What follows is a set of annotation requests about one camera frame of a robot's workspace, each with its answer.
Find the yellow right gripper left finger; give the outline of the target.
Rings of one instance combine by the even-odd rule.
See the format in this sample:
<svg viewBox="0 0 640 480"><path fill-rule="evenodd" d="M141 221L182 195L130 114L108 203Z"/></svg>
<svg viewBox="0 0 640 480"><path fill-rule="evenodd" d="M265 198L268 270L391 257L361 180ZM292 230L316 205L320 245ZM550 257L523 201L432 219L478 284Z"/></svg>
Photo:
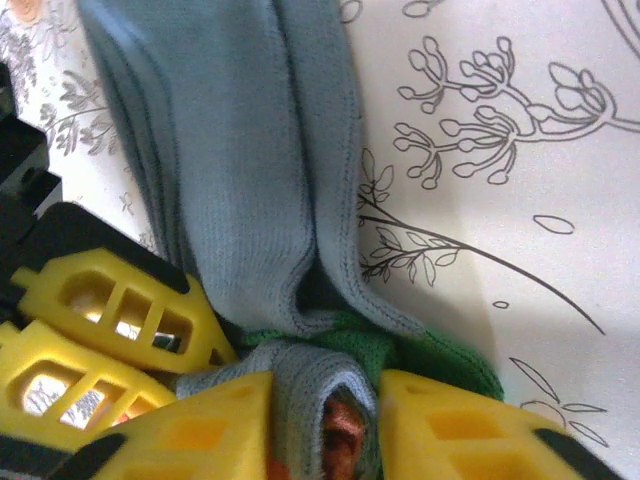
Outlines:
<svg viewBox="0 0 640 480"><path fill-rule="evenodd" d="M56 479L267 479L272 374L219 384L118 424Z"/></svg>

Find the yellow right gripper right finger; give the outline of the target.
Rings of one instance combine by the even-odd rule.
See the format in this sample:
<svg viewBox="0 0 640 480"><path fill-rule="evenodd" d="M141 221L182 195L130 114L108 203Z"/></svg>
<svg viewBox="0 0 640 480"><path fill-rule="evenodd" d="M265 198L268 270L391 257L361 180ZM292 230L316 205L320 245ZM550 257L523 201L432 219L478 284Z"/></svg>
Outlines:
<svg viewBox="0 0 640 480"><path fill-rule="evenodd" d="M381 375L379 446L387 479L617 479L553 421L401 370Z"/></svg>

